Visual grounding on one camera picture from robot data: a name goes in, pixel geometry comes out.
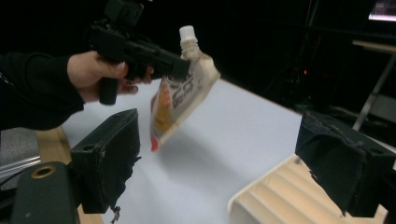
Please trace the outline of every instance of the dark background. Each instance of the dark background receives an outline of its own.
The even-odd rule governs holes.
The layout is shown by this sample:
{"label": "dark background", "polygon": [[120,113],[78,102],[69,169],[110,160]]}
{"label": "dark background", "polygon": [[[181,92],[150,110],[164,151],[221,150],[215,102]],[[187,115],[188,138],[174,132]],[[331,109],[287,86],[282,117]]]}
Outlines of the dark background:
{"label": "dark background", "polygon": [[[314,109],[353,124],[389,55],[352,40],[396,44],[396,22],[368,20],[375,2],[154,0],[145,4],[135,30],[179,54],[178,29],[193,25],[201,50],[213,57],[224,79],[297,112]],[[106,3],[3,0],[0,52],[56,56],[88,50],[85,31],[103,18]],[[382,89],[392,97],[394,73]],[[361,130],[395,146],[395,124],[370,119]]]}

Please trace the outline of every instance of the black sleeve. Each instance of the black sleeve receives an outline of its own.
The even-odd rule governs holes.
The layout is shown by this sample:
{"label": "black sleeve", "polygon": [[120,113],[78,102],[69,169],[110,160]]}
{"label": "black sleeve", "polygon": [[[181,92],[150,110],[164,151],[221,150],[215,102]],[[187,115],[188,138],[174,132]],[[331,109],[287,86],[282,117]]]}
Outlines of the black sleeve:
{"label": "black sleeve", "polygon": [[48,130],[83,110],[67,75],[70,56],[10,52],[0,55],[0,130]]}

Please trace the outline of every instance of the white table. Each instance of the white table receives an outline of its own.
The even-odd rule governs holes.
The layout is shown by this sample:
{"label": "white table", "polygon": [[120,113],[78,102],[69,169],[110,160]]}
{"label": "white table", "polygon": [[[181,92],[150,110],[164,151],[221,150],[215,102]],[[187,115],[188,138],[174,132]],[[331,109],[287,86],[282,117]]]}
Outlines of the white table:
{"label": "white table", "polygon": [[[301,115],[221,79],[153,153],[149,101],[159,83],[139,86],[113,106],[86,104],[63,125],[70,147],[112,114],[137,108],[142,159],[118,200],[116,223],[228,223],[230,199],[294,153]],[[113,212],[102,217],[110,223]]]}

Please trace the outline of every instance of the black device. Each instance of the black device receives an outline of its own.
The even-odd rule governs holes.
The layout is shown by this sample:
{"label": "black device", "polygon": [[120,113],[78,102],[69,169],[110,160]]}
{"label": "black device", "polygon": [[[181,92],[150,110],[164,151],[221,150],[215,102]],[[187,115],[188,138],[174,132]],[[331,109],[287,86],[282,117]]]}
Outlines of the black device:
{"label": "black device", "polygon": [[374,217],[382,204],[384,224],[396,223],[396,154],[343,122],[305,111],[295,153],[342,213]]}
{"label": "black device", "polygon": [[77,224],[77,208],[118,215],[117,199],[125,191],[140,159],[136,109],[116,113],[71,149],[68,164],[44,162],[24,170],[15,190],[0,192],[0,217],[11,224]]}
{"label": "black device", "polygon": [[[91,26],[90,47],[110,61],[127,62],[129,73],[126,78],[131,80],[135,76],[145,75],[148,66],[152,66],[157,74],[184,78],[189,72],[190,62],[160,48],[134,30],[143,9],[144,5],[135,0],[109,0],[105,9],[106,17]],[[103,78],[101,82],[100,102],[114,105],[118,81]]]}

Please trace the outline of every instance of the spout cap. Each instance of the spout cap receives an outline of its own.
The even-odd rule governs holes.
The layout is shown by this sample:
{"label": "spout cap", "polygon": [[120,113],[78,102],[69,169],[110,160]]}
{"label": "spout cap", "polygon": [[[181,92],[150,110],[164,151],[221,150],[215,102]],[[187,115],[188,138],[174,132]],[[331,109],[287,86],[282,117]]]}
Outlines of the spout cap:
{"label": "spout cap", "polygon": [[179,29],[179,32],[180,32],[180,43],[187,40],[198,41],[198,39],[195,37],[194,27],[192,27],[191,25],[186,25],[181,27]]}

